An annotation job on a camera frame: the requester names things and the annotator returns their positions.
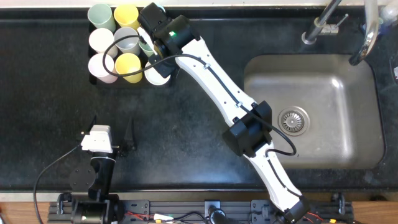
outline sink drain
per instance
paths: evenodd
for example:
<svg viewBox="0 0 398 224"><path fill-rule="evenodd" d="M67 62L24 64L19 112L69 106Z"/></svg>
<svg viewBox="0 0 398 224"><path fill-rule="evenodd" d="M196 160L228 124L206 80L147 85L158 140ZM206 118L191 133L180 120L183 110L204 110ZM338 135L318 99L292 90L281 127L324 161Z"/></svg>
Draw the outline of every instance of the sink drain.
<svg viewBox="0 0 398 224"><path fill-rule="evenodd" d="M292 106L281 111L278 122L282 131L291 136L304 133L310 124L307 113L298 106Z"/></svg>

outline chrome faucet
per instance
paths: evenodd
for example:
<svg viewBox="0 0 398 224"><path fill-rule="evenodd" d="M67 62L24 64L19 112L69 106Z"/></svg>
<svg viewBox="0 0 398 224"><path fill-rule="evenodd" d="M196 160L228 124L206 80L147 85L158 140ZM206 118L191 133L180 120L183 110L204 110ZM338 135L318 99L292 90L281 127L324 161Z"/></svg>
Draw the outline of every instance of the chrome faucet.
<svg viewBox="0 0 398 224"><path fill-rule="evenodd" d="M338 26L348 17L345 17L336 25L326 24L330 15L340 4L341 0L332 0L320 17L316 18L309 28L308 32L302 34L302 40L305 44L314 44L319 35L336 35ZM349 59L352 65L359 64L373 48L379 32L379 11L377 8L377 0L364 0L365 16L366 16L366 33L365 40L358 52Z"/></svg>

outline sink basin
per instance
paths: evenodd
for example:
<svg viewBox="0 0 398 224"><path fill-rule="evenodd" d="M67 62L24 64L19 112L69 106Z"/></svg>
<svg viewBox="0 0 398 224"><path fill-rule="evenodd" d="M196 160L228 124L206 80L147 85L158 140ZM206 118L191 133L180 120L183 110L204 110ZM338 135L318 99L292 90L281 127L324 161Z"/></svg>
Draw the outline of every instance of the sink basin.
<svg viewBox="0 0 398 224"><path fill-rule="evenodd" d="M297 148L287 168L369 169L384 154L374 75L349 55L261 55L244 71L244 91L272 108L272 124ZM276 149L291 151L274 131Z"/></svg>

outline cable clip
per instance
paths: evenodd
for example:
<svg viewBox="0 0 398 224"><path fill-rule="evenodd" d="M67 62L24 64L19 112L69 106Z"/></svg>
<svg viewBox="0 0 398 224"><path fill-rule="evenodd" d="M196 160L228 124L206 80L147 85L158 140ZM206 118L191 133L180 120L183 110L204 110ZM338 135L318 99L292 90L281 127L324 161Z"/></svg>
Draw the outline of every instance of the cable clip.
<svg viewBox="0 0 398 224"><path fill-rule="evenodd" d="M236 108L240 108L243 105L242 101L239 101L239 103L235 104Z"/></svg>
<svg viewBox="0 0 398 224"><path fill-rule="evenodd" d="M207 63L206 65L203 66L203 69L206 70L208 67L210 67L210 64Z"/></svg>

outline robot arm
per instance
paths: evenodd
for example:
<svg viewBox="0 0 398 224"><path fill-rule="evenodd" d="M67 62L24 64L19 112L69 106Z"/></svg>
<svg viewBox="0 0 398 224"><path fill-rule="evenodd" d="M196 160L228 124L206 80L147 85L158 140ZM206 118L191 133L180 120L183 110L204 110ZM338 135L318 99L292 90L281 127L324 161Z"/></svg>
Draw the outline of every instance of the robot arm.
<svg viewBox="0 0 398 224"><path fill-rule="evenodd" d="M139 22L151 37L146 41L154 41L157 54L149 58L151 63L181 54L196 56L206 63L203 65L191 57L175 58L178 67L199 83L220 110L229 126L223 135L224 140L237 155L246 157L260 175L272 202L280 210L279 223L299 221L309 211L309 205L291 183L275 152L266 152L274 147L269 134L271 130L253 118L255 114L271 123L269 105L265 101L258 105L230 79L187 18L179 16L171 21L152 3L140 12ZM174 68L173 64L160 64L155 69L166 77ZM251 109L250 114L243 108Z"/></svg>

